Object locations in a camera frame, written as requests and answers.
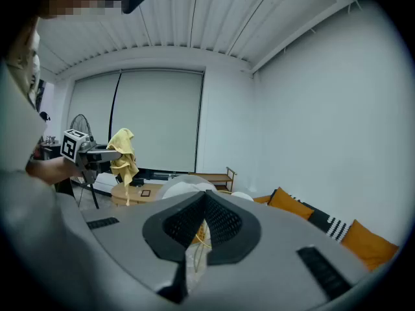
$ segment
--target person's arm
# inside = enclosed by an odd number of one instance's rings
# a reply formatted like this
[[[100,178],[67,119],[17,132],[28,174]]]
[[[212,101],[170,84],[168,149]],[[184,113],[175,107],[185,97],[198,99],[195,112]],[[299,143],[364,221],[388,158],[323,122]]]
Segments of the person's arm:
[[[61,182],[71,176],[82,176],[75,164],[64,157],[45,161],[29,161],[26,172],[49,185]]]

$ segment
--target white corrugated ceiling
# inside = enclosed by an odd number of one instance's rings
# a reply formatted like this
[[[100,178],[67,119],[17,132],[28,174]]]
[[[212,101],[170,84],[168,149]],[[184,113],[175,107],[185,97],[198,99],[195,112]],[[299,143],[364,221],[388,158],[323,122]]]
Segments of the white corrugated ceiling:
[[[41,66],[60,73],[135,47],[217,52],[257,70],[292,40],[354,0],[146,0],[130,15],[41,20]]]

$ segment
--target orange cushion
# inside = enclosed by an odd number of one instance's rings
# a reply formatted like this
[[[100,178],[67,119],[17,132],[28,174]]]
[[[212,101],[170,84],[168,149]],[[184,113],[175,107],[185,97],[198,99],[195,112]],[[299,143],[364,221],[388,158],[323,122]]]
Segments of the orange cushion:
[[[278,188],[274,197],[272,197],[269,206],[277,207],[278,209],[297,214],[306,220],[308,220],[310,215],[314,213],[314,210],[309,209],[300,202],[297,202],[281,188]]]
[[[271,200],[271,195],[254,198],[254,202],[261,203],[261,204],[268,203],[270,200]]]
[[[358,256],[370,271],[392,259],[399,249],[383,237],[373,234],[357,220],[353,221],[342,244]]]

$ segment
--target roller blind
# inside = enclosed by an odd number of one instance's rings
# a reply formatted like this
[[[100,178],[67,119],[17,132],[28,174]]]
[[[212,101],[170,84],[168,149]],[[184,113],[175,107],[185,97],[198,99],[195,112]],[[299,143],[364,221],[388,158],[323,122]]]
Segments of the roller blind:
[[[97,143],[108,143],[112,100],[119,73],[96,76],[75,82],[69,106],[68,128],[74,117],[85,115]]]
[[[123,73],[115,98],[112,134],[128,128],[137,165],[194,172],[202,75],[176,71]]]

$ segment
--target yellow cloth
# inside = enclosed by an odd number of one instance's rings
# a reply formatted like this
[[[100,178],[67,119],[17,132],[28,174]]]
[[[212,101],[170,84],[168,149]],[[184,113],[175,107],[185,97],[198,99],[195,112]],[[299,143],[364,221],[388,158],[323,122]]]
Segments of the yellow cloth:
[[[124,181],[127,206],[130,206],[128,186],[131,183],[133,176],[138,173],[136,156],[131,145],[131,139],[133,137],[134,135],[130,130],[123,128],[111,138],[111,141],[106,147],[109,150],[115,150],[122,154],[121,158],[111,161],[111,171],[114,175],[120,174]]]

